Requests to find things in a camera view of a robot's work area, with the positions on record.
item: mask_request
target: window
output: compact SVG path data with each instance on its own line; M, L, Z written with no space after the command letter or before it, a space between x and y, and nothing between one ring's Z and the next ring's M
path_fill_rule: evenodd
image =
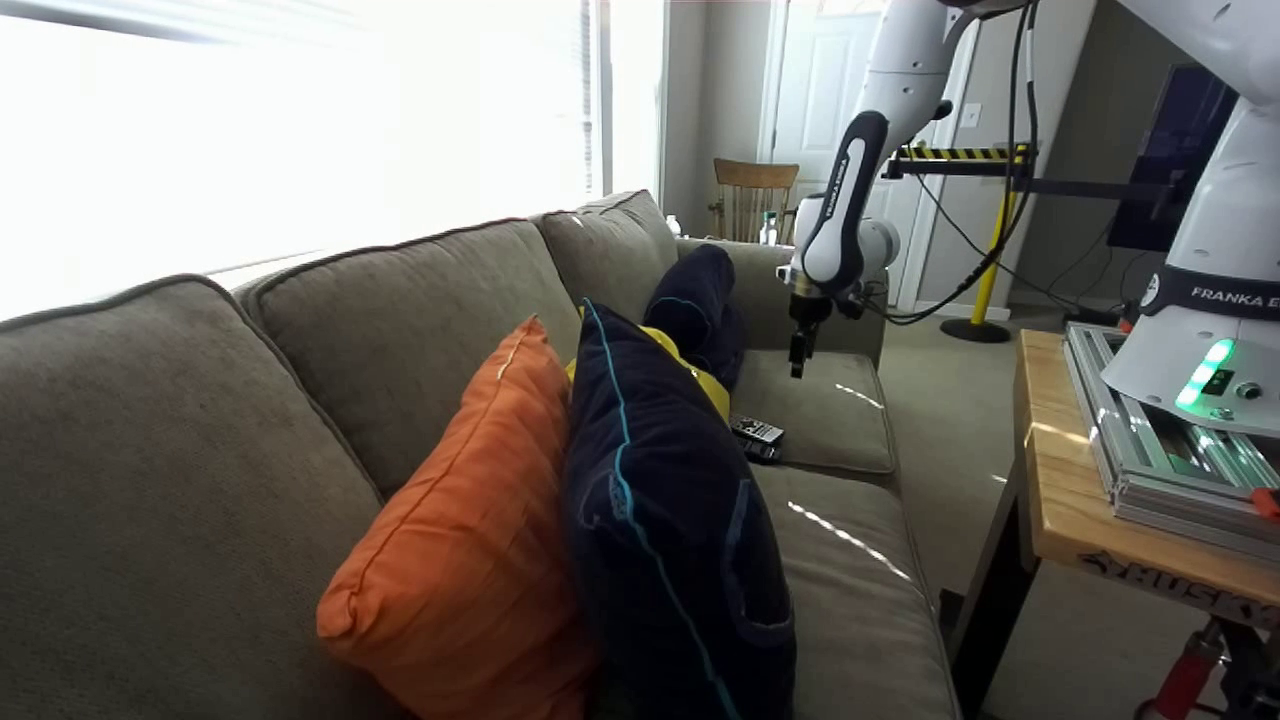
M0 317L603 194L585 13L0 0Z

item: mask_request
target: orange pillow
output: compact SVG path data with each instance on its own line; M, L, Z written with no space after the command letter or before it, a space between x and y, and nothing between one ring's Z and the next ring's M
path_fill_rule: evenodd
M580 720L596 647L561 534L566 379L527 321L318 595L314 632L433 720Z

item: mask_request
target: floor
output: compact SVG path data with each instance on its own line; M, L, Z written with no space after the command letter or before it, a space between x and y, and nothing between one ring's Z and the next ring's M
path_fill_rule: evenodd
M932 588L973 583L1012 467L1012 354L952 342L936 326L886 328L880 378ZM1124 720L1201 623L1201 613L1170 601L1042 563L984 716Z

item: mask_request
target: gray couch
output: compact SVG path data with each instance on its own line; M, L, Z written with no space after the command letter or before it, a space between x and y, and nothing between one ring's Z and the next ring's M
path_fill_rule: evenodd
M724 246L746 359L730 413L795 601L795 720L956 716L890 494L880 326L789 378L781 247ZM174 277L0 328L0 716L398 716L310 636L318 588L522 317L626 317L686 246L647 194L289 268Z

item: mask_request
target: wooden table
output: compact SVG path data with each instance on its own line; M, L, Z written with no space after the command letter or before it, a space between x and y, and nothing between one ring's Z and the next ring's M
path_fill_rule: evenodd
M1280 628L1277 563L1253 563L1249 555L1113 518L1062 338L1021 332L1016 467L997 509L979 579L952 632L952 675L964 716L974 716L984 703L1039 559L1098 573L1206 618Z

